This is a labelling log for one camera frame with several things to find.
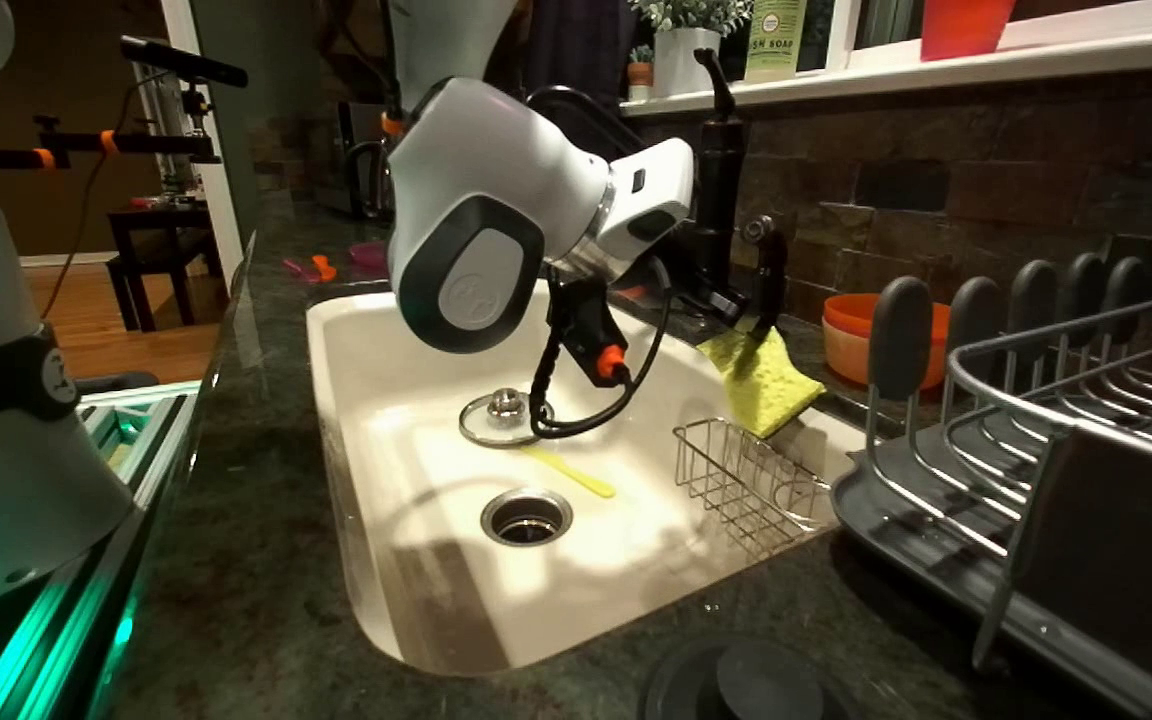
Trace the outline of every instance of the sink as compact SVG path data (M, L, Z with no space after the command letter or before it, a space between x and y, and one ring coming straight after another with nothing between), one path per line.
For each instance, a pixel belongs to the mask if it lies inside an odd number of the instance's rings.
M519 330L475 358L420 345L392 292L309 312L350 614L379 653L420 672L525 669L757 564L676 487L670 428L725 416L725 385L692 345L665 342L622 416L586 437L538 447L458 437L467 401L529 390L545 308L533 298ZM652 330L620 312L614 326L635 369ZM560 416L608 401L560 365Z

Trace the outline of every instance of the countertop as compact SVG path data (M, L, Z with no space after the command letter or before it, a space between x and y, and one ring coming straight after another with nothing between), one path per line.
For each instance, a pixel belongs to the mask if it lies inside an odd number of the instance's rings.
M1009 653L1009 675L975 675L973 616L840 534L519 672L449 679L379 657L338 576L305 347L311 302L279 270L364 236L324 208L265 198L193 455L157 504L131 639L91 718L614 720L639 713L670 650L712 632L796 650L849 718L1109 718L1025 653Z

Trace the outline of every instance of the drain strainer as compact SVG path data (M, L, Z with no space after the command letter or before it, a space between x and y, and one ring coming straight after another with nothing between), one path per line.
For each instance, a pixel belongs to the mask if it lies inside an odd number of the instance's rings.
M552 545L572 527L572 504L552 493L505 493L482 509L482 534L501 545Z

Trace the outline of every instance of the chair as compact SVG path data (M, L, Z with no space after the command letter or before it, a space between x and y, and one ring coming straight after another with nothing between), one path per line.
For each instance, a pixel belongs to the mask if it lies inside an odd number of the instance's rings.
M137 208L107 218L114 256L104 265L114 292L125 330L150 332L150 308L144 298L146 271L170 275L170 302L180 326L193 326L193 298L183 270L203 256L209 271L221 275L221 256L209 226L209 208Z

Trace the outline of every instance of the sponge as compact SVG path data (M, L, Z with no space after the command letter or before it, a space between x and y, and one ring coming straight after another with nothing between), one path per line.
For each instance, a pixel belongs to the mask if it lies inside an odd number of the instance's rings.
M777 330L746 332L746 322L741 322L733 332L705 342L698 353L725 373L733 421L760 442L825 392L825 385L791 369Z

